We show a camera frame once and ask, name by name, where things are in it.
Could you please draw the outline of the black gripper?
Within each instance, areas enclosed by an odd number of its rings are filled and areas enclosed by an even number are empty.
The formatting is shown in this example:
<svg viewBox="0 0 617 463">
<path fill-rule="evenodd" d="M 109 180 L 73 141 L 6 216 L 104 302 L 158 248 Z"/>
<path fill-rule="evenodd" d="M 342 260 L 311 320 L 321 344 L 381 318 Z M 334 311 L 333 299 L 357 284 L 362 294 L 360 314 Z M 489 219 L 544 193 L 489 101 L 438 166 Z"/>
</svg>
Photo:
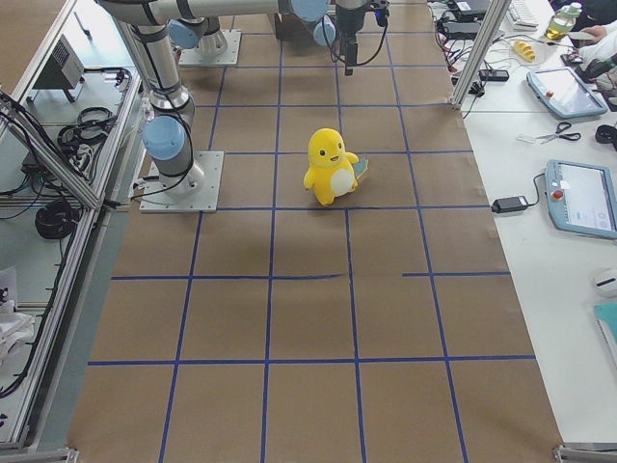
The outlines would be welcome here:
<svg viewBox="0 0 617 463">
<path fill-rule="evenodd" d="M 336 1 L 335 25 L 338 31 L 338 52 L 336 58 L 343 64 L 358 64 L 357 34 L 364 26 L 366 14 L 375 15 L 377 25 L 382 29 L 382 37 L 376 51 L 363 64 L 371 63 L 381 52 L 389 28 L 389 1 Z M 344 68 L 345 76 L 352 76 L 353 69 Z"/>
</svg>

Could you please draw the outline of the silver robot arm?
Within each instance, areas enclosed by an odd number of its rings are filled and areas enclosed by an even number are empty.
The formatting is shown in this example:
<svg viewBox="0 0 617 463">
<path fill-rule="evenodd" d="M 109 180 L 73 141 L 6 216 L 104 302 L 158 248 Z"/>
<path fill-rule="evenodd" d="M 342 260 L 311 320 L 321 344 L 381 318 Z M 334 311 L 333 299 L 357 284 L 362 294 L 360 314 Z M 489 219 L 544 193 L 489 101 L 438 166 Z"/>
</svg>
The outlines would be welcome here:
<svg viewBox="0 0 617 463">
<path fill-rule="evenodd" d="M 225 51 L 227 42 L 220 32 L 222 15 L 293 14 L 321 46 L 336 38 L 335 24 L 328 17 L 328 1 L 173 1 L 170 33 L 183 49 L 200 46 L 204 37 L 214 37 L 215 49 Z"/>
<path fill-rule="evenodd" d="M 330 50 L 335 61 L 344 64 L 345 74 L 351 76 L 354 68 L 370 62 L 358 61 L 357 34 L 364 26 L 364 17 L 372 13 L 380 28 L 387 31 L 389 27 L 388 1 L 111 0 L 97 4 L 129 30 L 134 42 L 132 56 L 142 67 L 140 75 L 152 91 L 150 102 L 163 113 L 194 106 L 173 57 L 173 28 L 199 41 L 219 30 L 221 16 L 292 14 L 312 31 L 318 44 Z"/>
</svg>

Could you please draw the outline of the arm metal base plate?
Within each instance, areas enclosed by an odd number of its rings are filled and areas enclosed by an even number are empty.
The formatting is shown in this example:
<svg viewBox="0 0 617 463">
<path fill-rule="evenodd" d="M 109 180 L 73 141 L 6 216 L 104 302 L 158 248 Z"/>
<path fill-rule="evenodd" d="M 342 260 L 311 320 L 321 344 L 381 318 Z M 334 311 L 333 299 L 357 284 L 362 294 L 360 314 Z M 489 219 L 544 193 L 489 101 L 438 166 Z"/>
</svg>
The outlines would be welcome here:
<svg viewBox="0 0 617 463">
<path fill-rule="evenodd" d="M 213 68 L 235 66 L 239 58 L 242 33 L 240 30 L 219 30 L 204 36 L 192 49 L 183 49 L 179 65 L 184 68 Z"/>
<path fill-rule="evenodd" d="M 145 184 L 139 209 L 144 213 L 215 212 L 224 165 L 222 151 L 196 151 L 187 177 L 174 188 L 176 179 L 159 176 L 154 163 L 148 175 L 156 179 Z"/>
</svg>

